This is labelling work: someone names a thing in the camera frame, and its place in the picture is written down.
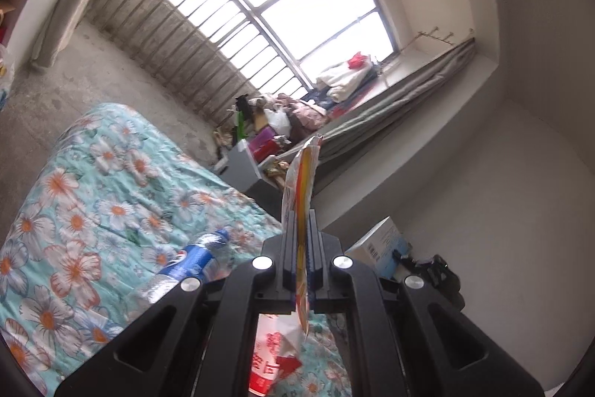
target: blue bottle label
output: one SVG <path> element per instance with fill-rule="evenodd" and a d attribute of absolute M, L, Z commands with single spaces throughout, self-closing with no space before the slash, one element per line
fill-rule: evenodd
<path fill-rule="evenodd" d="M 212 281 L 215 278 L 217 266 L 209 250 L 190 244 L 179 251 L 159 274 L 165 274 L 178 281 L 189 277 Z"/>

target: silver screw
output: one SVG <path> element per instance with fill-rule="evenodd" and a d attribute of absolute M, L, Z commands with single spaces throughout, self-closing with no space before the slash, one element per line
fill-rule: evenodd
<path fill-rule="evenodd" d="M 405 284 L 412 290 L 418 290 L 424 287 L 424 280 L 421 277 L 412 274 L 411 276 L 405 278 Z"/>
<path fill-rule="evenodd" d="M 186 278 L 181 282 L 180 286 L 184 291 L 195 291 L 200 288 L 200 280 L 197 278 Z"/>
<path fill-rule="evenodd" d="M 258 256 L 252 259 L 252 266 L 256 269 L 269 269 L 273 266 L 273 260 L 268 256 Z"/>
<path fill-rule="evenodd" d="M 332 260 L 332 263 L 337 266 L 337 268 L 347 269 L 353 266 L 353 259 L 349 256 L 337 256 Z"/>

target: turquoise fabric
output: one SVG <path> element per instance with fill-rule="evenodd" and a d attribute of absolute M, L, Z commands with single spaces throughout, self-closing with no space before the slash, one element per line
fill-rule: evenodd
<path fill-rule="evenodd" d="M 126 298 L 135 287 L 190 237 L 222 227 L 230 257 L 219 277 L 281 232 L 135 110 L 100 105 L 62 135 L 0 250 L 2 337 L 52 396 L 135 316 Z M 324 316 L 312 316 L 300 359 L 275 395 L 350 395 Z"/>

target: red and white package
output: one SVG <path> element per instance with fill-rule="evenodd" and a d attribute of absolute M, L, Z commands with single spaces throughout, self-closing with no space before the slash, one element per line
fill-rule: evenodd
<path fill-rule="evenodd" d="M 276 381 L 302 366 L 298 355 L 305 334 L 298 314 L 259 315 L 248 389 L 265 397 Z"/>

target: barcode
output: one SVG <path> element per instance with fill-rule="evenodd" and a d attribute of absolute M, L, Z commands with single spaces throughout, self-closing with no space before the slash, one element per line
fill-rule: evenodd
<path fill-rule="evenodd" d="M 376 262 L 378 262 L 378 260 L 380 259 L 380 254 L 378 254 L 378 251 L 376 251 L 376 248 L 374 247 L 374 245 L 372 243 L 368 243 L 368 251 L 374 258 L 374 260 Z"/>

